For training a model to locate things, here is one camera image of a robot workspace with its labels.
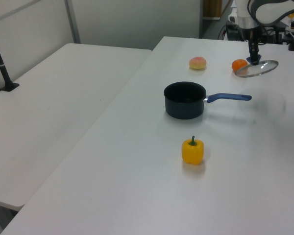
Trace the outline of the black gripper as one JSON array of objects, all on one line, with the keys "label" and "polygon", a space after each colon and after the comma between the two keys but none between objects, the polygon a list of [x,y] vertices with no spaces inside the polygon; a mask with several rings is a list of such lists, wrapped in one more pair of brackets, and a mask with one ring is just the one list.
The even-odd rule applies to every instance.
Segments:
[{"label": "black gripper", "polygon": [[260,27],[254,27],[246,30],[246,36],[248,40],[250,64],[259,64],[259,54],[258,54],[258,39],[260,37]]}]

